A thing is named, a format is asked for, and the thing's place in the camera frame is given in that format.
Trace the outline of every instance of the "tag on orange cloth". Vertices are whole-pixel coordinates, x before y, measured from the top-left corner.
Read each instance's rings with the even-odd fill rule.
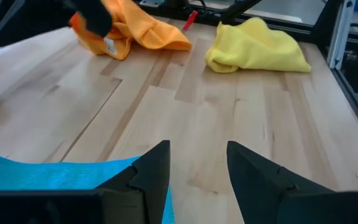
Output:
[[[132,0],[103,0],[103,4],[113,21],[112,30],[105,38],[87,31],[86,21],[79,13],[70,19],[78,38],[92,53],[124,60],[133,40],[147,49],[191,49],[190,41],[179,29],[154,19]]]

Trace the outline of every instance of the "microfiber towel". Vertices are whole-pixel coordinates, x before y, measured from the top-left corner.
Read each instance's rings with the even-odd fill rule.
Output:
[[[298,43],[280,30],[271,30],[258,17],[238,26],[219,23],[216,38],[205,55],[207,65],[219,73],[239,68],[310,72]]]
[[[191,43],[174,26],[154,19],[132,0],[102,0],[112,16],[112,29],[105,37],[86,30],[86,20],[76,13],[70,24],[82,43],[92,53],[108,54],[124,60],[132,41],[147,49],[190,50]]]
[[[136,159],[25,164],[0,157],[0,190],[90,190],[130,166]],[[162,223],[175,223],[170,189]]]

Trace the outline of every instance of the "wooden table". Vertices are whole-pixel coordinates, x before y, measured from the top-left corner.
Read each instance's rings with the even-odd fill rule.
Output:
[[[300,44],[310,74],[216,74],[204,63],[215,32],[194,24],[191,52],[134,44],[122,62],[91,55],[70,29],[0,49],[0,156],[105,161],[169,139],[177,223],[242,223],[228,140],[331,189],[358,189],[358,119],[317,47]]]

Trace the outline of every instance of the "crumpled yellow towel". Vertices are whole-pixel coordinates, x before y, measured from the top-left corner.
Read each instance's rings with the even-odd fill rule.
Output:
[[[135,40],[148,49],[190,50],[190,41],[179,29],[158,21],[144,12],[132,0],[102,0],[112,15],[112,30],[99,37],[86,30],[86,21],[76,13],[70,24],[78,38],[92,53],[108,54],[124,60]]]
[[[220,23],[205,60],[219,73],[235,72],[238,68],[311,71],[298,43],[283,31],[269,29],[258,17],[238,26]]]

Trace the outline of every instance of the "metal frame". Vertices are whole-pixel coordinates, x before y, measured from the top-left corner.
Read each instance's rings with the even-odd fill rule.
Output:
[[[154,16],[187,20],[192,11],[198,11],[195,22],[216,26],[219,22],[238,25],[254,15],[244,14],[246,10],[261,0],[237,1],[226,9],[215,9],[190,4],[187,0],[165,0],[158,7],[149,7],[134,0],[145,12]],[[328,0],[314,26],[297,22],[263,17],[269,28],[282,30],[299,42],[309,42],[318,46],[326,57],[339,86],[358,117],[358,98],[341,72],[345,48],[358,50],[358,33],[349,32],[351,16],[356,0]]]

